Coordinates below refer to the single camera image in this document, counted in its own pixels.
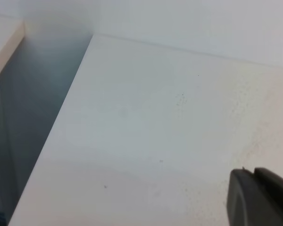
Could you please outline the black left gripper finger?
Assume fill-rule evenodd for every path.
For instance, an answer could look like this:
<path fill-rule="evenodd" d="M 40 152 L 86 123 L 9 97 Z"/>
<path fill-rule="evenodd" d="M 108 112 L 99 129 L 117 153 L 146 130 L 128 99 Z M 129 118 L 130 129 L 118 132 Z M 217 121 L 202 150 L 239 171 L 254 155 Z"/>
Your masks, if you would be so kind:
<path fill-rule="evenodd" d="M 226 210 L 230 226 L 283 226 L 283 178 L 266 168 L 233 169 Z"/>

